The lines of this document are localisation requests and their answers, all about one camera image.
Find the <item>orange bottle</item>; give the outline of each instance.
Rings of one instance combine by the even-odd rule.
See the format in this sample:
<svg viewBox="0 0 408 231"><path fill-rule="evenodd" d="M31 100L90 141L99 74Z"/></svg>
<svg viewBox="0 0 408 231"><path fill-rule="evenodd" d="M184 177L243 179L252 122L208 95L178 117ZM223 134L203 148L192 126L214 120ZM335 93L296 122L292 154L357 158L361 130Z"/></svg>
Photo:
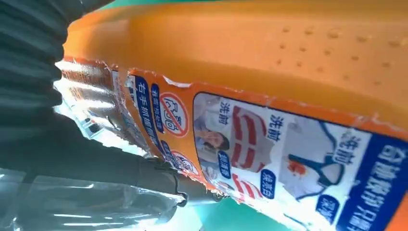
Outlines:
<svg viewBox="0 0 408 231"><path fill-rule="evenodd" d="M64 48L111 70L134 141L209 189L295 228L408 228L408 2L115 8Z"/></svg>

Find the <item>printed label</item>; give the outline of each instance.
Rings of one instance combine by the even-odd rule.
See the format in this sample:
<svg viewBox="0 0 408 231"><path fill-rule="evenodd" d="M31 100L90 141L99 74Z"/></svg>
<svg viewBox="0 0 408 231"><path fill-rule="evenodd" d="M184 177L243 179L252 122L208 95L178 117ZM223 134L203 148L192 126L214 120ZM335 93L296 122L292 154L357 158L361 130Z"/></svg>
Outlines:
<svg viewBox="0 0 408 231"><path fill-rule="evenodd" d="M189 131L189 120L181 100L175 94L166 92L160 95L160 104L167 131L176 137L185 136Z"/></svg>
<svg viewBox="0 0 408 231"><path fill-rule="evenodd" d="M172 150L171 153L177 160L178 165L182 170L194 175L199 175L198 170L195 168L194 164L192 164L192 162L183 154L176 150Z"/></svg>
<svg viewBox="0 0 408 231"><path fill-rule="evenodd" d="M130 76L132 116L175 169L290 227L383 230L405 195L408 145L392 138L405 132L208 84L180 88L153 72Z"/></svg>

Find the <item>red stripe graphic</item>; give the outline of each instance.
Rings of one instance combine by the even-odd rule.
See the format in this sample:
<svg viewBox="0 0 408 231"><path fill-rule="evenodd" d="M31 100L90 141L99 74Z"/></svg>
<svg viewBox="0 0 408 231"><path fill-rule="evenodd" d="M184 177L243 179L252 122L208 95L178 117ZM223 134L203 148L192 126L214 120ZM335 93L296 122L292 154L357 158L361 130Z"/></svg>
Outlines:
<svg viewBox="0 0 408 231"><path fill-rule="evenodd" d="M236 175L236 174L233 173L233 174L232 174L232 179L234 180L235 186L237 186L238 191L241 193L240 200L241 200L241 201L245 201L245 198L244 198L244 196L243 196L243 189L242 189L241 184L240 184L240 182L239 182L239 180L238 180L238 175Z"/></svg>
<svg viewBox="0 0 408 231"><path fill-rule="evenodd" d="M255 199L254 191L252 191L251 186L249 184L247 184L245 181L241 180L241 182L245 186L246 191L249 194L249 197L251 197L252 199Z"/></svg>
<svg viewBox="0 0 408 231"><path fill-rule="evenodd" d="M242 140L242 130L241 130L241 122L238 113L240 112L239 107L234 107L234 112L232 114L233 121L234 121L234 129L235 129L235 138L237 140Z"/></svg>
<svg viewBox="0 0 408 231"><path fill-rule="evenodd" d="M250 184L255 188L256 192L258 193L258 196L263 197L261 191L255 185L253 185L252 183L250 183Z"/></svg>
<svg viewBox="0 0 408 231"><path fill-rule="evenodd" d="M244 115L243 118L245 119L246 123L248 124L249 143L252 144L252 145L256 145L256 131L255 131L254 120L251 119L248 115Z"/></svg>
<svg viewBox="0 0 408 231"><path fill-rule="evenodd" d="M241 167L250 168L252 164L254 163L254 158L255 158L255 150L252 148L249 148L248 153L246 155L245 163L241 165Z"/></svg>

